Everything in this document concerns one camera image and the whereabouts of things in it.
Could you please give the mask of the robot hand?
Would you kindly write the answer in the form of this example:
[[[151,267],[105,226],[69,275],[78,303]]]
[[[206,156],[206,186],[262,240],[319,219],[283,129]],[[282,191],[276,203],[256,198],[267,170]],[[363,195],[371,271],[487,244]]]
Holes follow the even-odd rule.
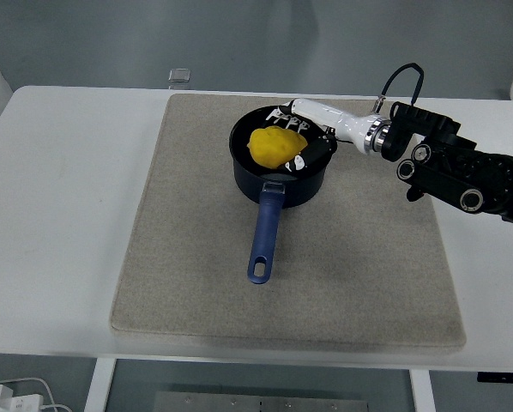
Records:
[[[377,113],[359,117],[307,99],[295,99],[277,106],[268,115],[268,120],[279,119],[286,119],[289,124],[297,119],[301,131],[308,131],[312,126],[321,129],[317,138],[277,167],[279,171],[292,175],[301,174],[330,159],[338,142],[351,143],[364,155],[379,153],[389,131],[389,120]]]

